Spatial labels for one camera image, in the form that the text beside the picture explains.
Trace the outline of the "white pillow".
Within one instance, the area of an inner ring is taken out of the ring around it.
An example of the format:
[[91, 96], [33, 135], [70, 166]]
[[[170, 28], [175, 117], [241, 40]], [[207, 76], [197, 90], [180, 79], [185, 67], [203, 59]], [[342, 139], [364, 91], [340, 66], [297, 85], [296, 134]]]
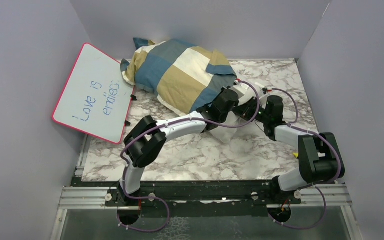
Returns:
[[[245, 81], [245, 82], [252, 85], [257, 90], [257, 93], [259, 95], [259, 91], [257, 89], [256, 83], [260, 83], [261, 85], [263, 85], [262, 81], [256, 80], [251, 82], [248, 82], [248, 81]], [[265, 106], [265, 102], [266, 101], [259, 101], [259, 103], [263, 103], [263, 106]], [[247, 121], [248, 120], [243, 120], [239, 116], [235, 115], [233, 112], [230, 112], [228, 114], [226, 123], [230, 124], [230, 126], [239, 126], [239, 125], [243, 125]], [[210, 133], [222, 143], [228, 144], [232, 140], [237, 130], [239, 130], [239, 128], [227, 128], [227, 127], [218, 126], [217, 128], [211, 130]]]

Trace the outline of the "blue beige checked pillowcase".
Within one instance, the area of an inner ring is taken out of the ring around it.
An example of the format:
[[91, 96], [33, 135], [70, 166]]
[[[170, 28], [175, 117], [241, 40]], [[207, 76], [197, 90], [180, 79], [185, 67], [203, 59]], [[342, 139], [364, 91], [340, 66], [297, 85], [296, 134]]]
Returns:
[[123, 80], [156, 95], [158, 101], [179, 116], [211, 103], [222, 88], [234, 85], [237, 75], [218, 50], [209, 51], [179, 39], [155, 43], [134, 38], [131, 61], [123, 59]]

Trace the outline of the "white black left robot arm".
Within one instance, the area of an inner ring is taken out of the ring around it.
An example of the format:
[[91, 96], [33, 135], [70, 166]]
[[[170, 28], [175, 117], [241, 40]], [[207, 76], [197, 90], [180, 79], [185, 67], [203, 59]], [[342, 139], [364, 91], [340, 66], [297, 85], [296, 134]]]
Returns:
[[238, 104], [239, 95], [225, 88], [213, 102], [183, 117], [155, 120], [146, 116], [141, 119], [124, 139], [125, 148], [120, 156], [127, 165], [120, 179], [118, 199], [127, 206], [135, 203], [145, 168], [157, 159], [167, 142], [221, 126]]

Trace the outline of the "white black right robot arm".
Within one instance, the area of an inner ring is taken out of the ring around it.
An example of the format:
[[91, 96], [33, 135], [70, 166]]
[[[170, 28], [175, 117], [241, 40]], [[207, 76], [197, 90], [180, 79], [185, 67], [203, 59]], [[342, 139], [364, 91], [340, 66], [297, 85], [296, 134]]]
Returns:
[[271, 180], [268, 196], [272, 202], [280, 204], [291, 191], [333, 182], [345, 175], [335, 135], [289, 127], [283, 120], [284, 103], [280, 96], [270, 95], [265, 104], [257, 103], [253, 97], [235, 107], [233, 113], [246, 121], [255, 117], [255, 121], [263, 124], [263, 132], [270, 140], [290, 145], [298, 151], [298, 168]]

